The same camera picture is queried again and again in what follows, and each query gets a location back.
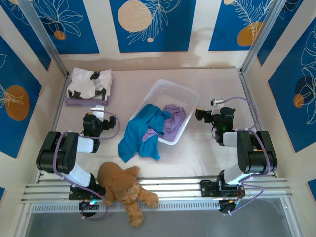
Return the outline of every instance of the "plastic basket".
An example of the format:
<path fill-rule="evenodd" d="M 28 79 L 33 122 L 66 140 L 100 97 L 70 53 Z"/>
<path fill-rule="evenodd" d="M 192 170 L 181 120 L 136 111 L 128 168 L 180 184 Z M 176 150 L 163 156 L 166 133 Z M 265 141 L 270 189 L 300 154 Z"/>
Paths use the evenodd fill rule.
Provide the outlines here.
<path fill-rule="evenodd" d="M 148 92 L 148 94 L 141 102 L 130 120 L 132 120 L 146 104 L 156 105 L 160 109 L 163 109 L 166 105 L 169 104 L 175 104 L 179 107 L 184 108 L 186 112 L 186 117 L 181 124 L 175 140 L 173 142 L 169 142 L 162 138 L 158 138 L 158 141 L 160 142 L 166 143 L 168 145 L 174 145 L 179 141 L 184 129 L 186 128 L 190 117 L 195 111 L 198 100 L 199 94 L 195 91 L 171 81 L 160 79 Z"/>

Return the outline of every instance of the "blue cloth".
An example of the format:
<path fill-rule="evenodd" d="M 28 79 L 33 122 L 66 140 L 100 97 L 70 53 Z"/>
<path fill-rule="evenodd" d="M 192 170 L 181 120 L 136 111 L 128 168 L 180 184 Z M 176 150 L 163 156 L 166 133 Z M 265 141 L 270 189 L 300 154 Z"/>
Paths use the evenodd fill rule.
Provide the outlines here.
<path fill-rule="evenodd" d="M 160 159 L 157 150 L 158 136 L 153 136 L 143 142 L 143 137 L 148 128 L 163 136 L 163 125 L 171 114 L 152 104 L 145 105 L 142 110 L 131 120 L 126 128 L 124 138 L 118 145 L 118 154 L 123 161 L 128 162 L 136 152 L 142 157 Z"/>

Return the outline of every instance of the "purple cloth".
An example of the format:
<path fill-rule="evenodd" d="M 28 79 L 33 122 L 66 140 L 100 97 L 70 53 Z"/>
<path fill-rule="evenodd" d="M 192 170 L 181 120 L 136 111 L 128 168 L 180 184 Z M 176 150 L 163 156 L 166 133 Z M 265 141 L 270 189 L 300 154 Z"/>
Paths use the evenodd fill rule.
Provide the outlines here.
<path fill-rule="evenodd" d="M 182 107 L 178 107 L 176 105 L 166 105 L 163 110 L 171 113 L 171 118 L 164 121 L 164 135 L 162 138 L 168 142 L 173 142 L 186 117 L 186 112 Z M 158 134 L 152 128 L 149 128 L 143 137 L 143 142 L 146 142 L 148 138 L 155 135 Z"/>

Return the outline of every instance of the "purple cable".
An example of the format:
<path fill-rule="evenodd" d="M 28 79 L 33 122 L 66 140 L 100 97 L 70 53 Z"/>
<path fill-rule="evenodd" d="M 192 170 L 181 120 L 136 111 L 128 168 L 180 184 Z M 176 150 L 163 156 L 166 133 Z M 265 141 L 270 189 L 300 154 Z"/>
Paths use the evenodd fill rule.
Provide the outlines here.
<path fill-rule="evenodd" d="M 251 129 L 255 128 L 256 125 L 257 125 L 257 123 L 258 123 L 258 112 L 257 112 L 257 109 L 256 109 L 255 105 L 254 105 L 250 100 L 247 100 L 246 98 L 243 98 L 243 97 L 240 97 L 240 96 L 234 96 L 234 97 L 232 97 L 232 98 L 229 98 L 229 99 L 224 100 L 224 101 L 222 101 L 222 102 L 219 102 L 219 103 L 217 103 L 217 104 L 223 104 L 223 103 L 226 103 L 226 102 L 228 102 L 228 101 L 230 101 L 230 100 L 234 100 L 234 99 L 244 100 L 244 101 L 246 101 L 249 105 L 251 105 L 251 107 L 253 108 L 253 110 L 254 110 L 254 112 L 255 112 L 256 120 L 255 120 L 254 125 L 253 125 L 252 127 L 248 128 L 248 129 L 251 130 Z"/>
<path fill-rule="evenodd" d="M 239 184 L 240 184 L 240 185 L 244 185 L 244 186 L 252 187 L 252 188 L 258 188 L 258 189 L 261 189 L 261 191 L 260 191 L 260 193 L 258 193 L 254 198 L 252 198 L 249 202 L 247 202 L 246 204 L 244 204 L 244 205 L 241 206 L 240 208 L 235 209 L 235 210 L 232 211 L 232 212 L 229 212 L 229 213 L 228 213 L 229 215 L 233 214 L 234 212 L 236 212 L 236 211 L 242 209 L 243 207 L 247 206 L 248 204 L 252 203 L 252 202 L 253 202 L 255 199 L 257 199 L 257 197 L 260 196 L 260 195 L 264 192 L 264 190 L 265 190 L 265 189 L 264 189 L 263 187 L 261 187 L 261 186 L 250 185 L 250 184 L 244 184 L 244 181 L 246 181 L 247 179 L 249 179 L 250 177 L 253 177 L 253 176 L 265 176 L 265 175 L 268 175 L 268 174 L 270 173 L 270 171 L 271 171 L 270 161 L 269 161 L 269 157 L 268 157 L 268 153 L 267 153 L 267 151 L 266 151 L 266 148 L 265 148 L 265 146 L 263 145 L 263 143 L 262 143 L 262 141 L 260 140 L 260 138 L 259 138 L 259 136 L 257 135 L 257 133 L 255 133 L 254 131 L 252 131 L 252 129 L 255 128 L 255 126 L 256 126 L 257 123 L 258 123 L 258 112 L 257 112 L 257 109 L 256 109 L 256 107 L 254 106 L 254 104 L 253 104 L 250 100 L 247 100 L 246 98 L 239 97 L 239 96 L 235 96 L 235 97 L 229 98 L 229 99 L 224 100 L 224 101 L 222 101 L 222 102 L 220 102 L 220 103 L 218 103 L 218 104 L 223 104 L 223 103 L 225 103 L 225 102 L 227 102 L 227 101 L 234 100 L 234 99 L 240 99 L 240 100 L 246 101 L 249 105 L 252 106 L 252 108 L 253 108 L 253 110 L 254 110 L 254 112 L 255 112 L 256 120 L 255 120 L 255 122 L 254 122 L 254 125 L 253 125 L 252 127 L 250 127 L 250 128 L 240 129 L 240 130 L 238 129 L 238 130 L 236 130 L 236 132 L 237 132 L 237 131 L 239 131 L 239 132 L 240 132 L 240 131 L 251 132 L 251 133 L 255 136 L 255 138 L 257 139 L 257 141 L 258 141 L 258 143 L 259 143 L 259 145 L 260 145 L 260 147 L 261 147 L 261 149 L 262 149 L 262 151 L 263 151 L 263 154 L 264 154 L 264 156 L 265 156 L 265 159 L 266 159 L 266 162 L 267 162 L 267 168 L 268 168 L 268 170 L 267 170 L 267 172 L 264 173 L 264 174 L 248 175 L 248 176 L 244 177 L 243 179 L 239 180 Z"/>
<path fill-rule="evenodd" d="M 118 130 L 116 131 L 116 133 L 111 136 L 111 137 L 107 137 L 107 138 L 103 138 L 103 137 L 85 137 L 85 138 L 91 138 L 91 139 L 102 139 L 102 140 L 109 140 L 111 138 L 114 138 L 118 133 L 119 133 L 119 129 L 120 129 L 120 121 L 118 119 L 118 117 L 114 114 L 112 114 L 111 112 L 107 112 L 107 111 L 103 111 L 104 113 L 108 113 L 108 114 L 111 114 L 113 115 L 116 120 L 118 121 Z M 98 220 L 101 220 L 103 218 L 106 217 L 106 215 L 108 214 L 108 210 L 109 210 L 109 205 L 107 203 L 107 201 L 105 200 L 104 197 L 102 197 L 100 194 L 98 194 L 96 191 L 93 191 L 92 189 L 89 189 L 87 187 L 84 187 L 84 186 L 81 186 L 79 184 L 76 184 L 72 181 L 70 181 L 69 179 L 67 179 L 66 177 L 64 177 L 62 174 L 60 174 L 58 171 L 57 171 L 57 168 L 56 168 L 56 164 L 57 164 L 57 154 L 58 154 L 58 150 L 59 150 L 59 147 L 60 147 L 60 143 L 61 143 L 61 140 L 63 139 L 64 135 L 66 135 L 68 132 L 63 132 L 60 137 L 58 138 L 58 141 L 57 141 L 57 144 L 56 144 L 56 149 L 55 149 L 55 153 L 54 153 L 54 159 L 53 159 L 53 170 L 54 170 L 54 173 L 56 175 L 58 175 L 59 177 L 61 177 L 62 180 L 66 180 L 68 183 L 70 183 L 71 185 L 73 186 L 77 186 L 78 188 L 81 188 L 81 189 L 84 189 L 84 190 L 87 190 L 88 192 L 91 192 L 93 193 L 94 195 L 97 195 L 102 201 L 103 203 L 105 203 L 105 206 L 106 206 L 106 211 L 105 213 L 100 216 L 100 217 L 97 217 L 97 218 L 86 218 L 84 215 L 83 215 L 83 211 L 84 211 L 84 208 L 82 209 L 82 211 L 80 212 L 81 213 L 81 216 L 86 219 L 86 220 L 91 220 L 91 221 L 98 221 Z"/>

